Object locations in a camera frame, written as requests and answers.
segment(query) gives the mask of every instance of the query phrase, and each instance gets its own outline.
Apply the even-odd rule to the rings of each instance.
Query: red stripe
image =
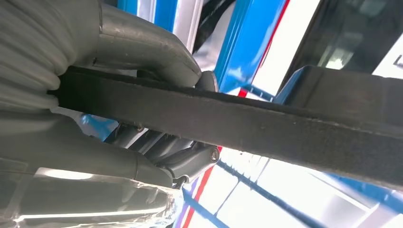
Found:
[[[203,190],[206,187],[207,181],[211,175],[211,171],[213,170],[214,166],[209,168],[203,175],[202,180],[200,181],[200,186],[197,189],[196,195],[194,196],[194,199],[198,202],[200,200],[200,196],[202,196]],[[190,224],[190,220],[192,219],[192,216],[194,214],[194,209],[192,207],[189,208],[188,216],[186,217],[185,223],[183,224],[182,228],[188,228]]]
[[[277,31],[278,25],[280,24],[280,21],[281,21],[281,19],[283,18],[284,12],[286,11],[286,8],[287,8],[289,2],[290,2],[290,0],[286,0],[286,2],[284,3],[284,7],[283,7],[283,9],[281,10],[280,16],[279,16],[279,18],[278,18],[278,20],[277,20],[277,23],[276,23],[275,27],[274,27],[273,33],[271,34],[271,37],[270,37],[270,40],[269,40],[269,42],[268,42],[268,44],[267,44],[265,53],[264,53],[262,59],[260,60],[259,68],[262,66],[264,60],[266,59],[267,52],[268,52],[269,49],[270,49],[271,42],[273,41],[274,34],[275,34],[276,31]],[[239,94],[238,94],[238,96],[239,96],[239,97],[246,97],[246,94],[248,94],[248,92],[247,92],[246,90],[241,89],[240,92],[239,92]],[[196,201],[199,201],[200,196],[202,195],[203,190],[204,190],[204,188],[206,187],[207,181],[208,181],[208,179],[209,179],[209,177],[210,177],[210,175],[211,175],[211,171],[213,170],[213,168],[214,168],[214,167],[209,168],[209,169],[204,173],[204,176],[203,176],[203,178],[202,178],[202,180],[201,180],[201,182],[200,182],[200,186],[199,186],[199,188],[197,189],[196,195],[195,195],[195,197],[194,197],[194,199],[195,199]],[[188,227],[189,227],[189,224],[190,224],[190,221],[191,221],[191,219],[192,219],[193,214],[194,214],[194,209],[193,209],[192,207],[190,207],[190,208],[189,208],[189,213],[188,213],[188,215],[187,215],[187,217],[186,217],[185,223],[184,223],[184,225],[183,225],[182,228],[188,228]]]

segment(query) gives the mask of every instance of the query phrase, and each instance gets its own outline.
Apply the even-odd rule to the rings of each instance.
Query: glass pane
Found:
[[[315,65],[373,73],[403,33],[403,1],[323,0],[282,83]]]

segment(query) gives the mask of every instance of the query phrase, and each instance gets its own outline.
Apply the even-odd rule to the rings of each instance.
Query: bolt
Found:
[[[218,151],[217,148],[214,148],[213,151],[211,152],[211,160],[213,162],[217,162],[218,159],[220,159],[220,152]]]

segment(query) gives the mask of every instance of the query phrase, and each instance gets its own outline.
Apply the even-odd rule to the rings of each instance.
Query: blue car lift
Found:
[[[118,7],[136,15],[138,6],[137,2],[137,0],[119,0]],[[285,2],[286,0],[244,0],[239,1],[239,3],[236,4],[221,49],[217,67],[215,69],[221,92],[226,93],[235,88],[241,87],[268,102],[282,104],[286,100],[292,87],[297,81],[299,76],[298,73],[293,75],[293,77],[288,81],[288,84],[275,97],[251,85],[253,77],[259,67],[260,60],[264,55],[266,45],[273,33],[274,25],[278,20],[279,12],[284,7]],[[177,0],[157,1],[155,7],[155,24],[168,31],[172,31],[176,5]],[[88,115],[83,117],[83,122],[95,127],[95,129],[100,132],[100,136],[105,138],[106,131],[108,130],[103,125],[110,124],[109,121],[99,122]],[[246,178],[243,174],[237,172],[229,165],[221,161],[219,161],[217,165],[231,175],[237,177],[238,182],[246,184],[248,187],[255,190],[266,199],[274,202],[307,226],[315,228],[323,227],[323,225],[319,224],[314,219],[297,211],[286,202],[262,189],[256,184],[256,182]],[[403,213],[403,202],[393,195],[393,190],[337,175],[330,176],[361,194],[380,202],[382,205],[387,206],[396,213]],[[195,201],[192,198],[192,192],[188,192],[184,189],[183,194],[185,203],[194,208],[200,215],[210,220],[216,227],[228,227],[216,217],[217,213],[211,214],[200,203]]]

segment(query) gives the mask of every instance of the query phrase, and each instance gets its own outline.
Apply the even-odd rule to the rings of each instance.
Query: bright light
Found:
[[[15,222],[21,222],[24,219],[49,219],[49,218],[82,218],[82,217],[98,217],[98,216],[119,216],[119,215],[142,215],[142,214],[156,214],[164,211],[166,206],[152,209],[143,210],[128,210],[128,211],[114,211],[114,212],[98,212],[98,213],[74,213],[74,214],[49,214],[49,215],[21,215]]]
[[[67,170],[54,170],[48,168],[39,168],[36,174],[69,180],[85,180],[90,179],[93,176],[90,173],[73,172]]]

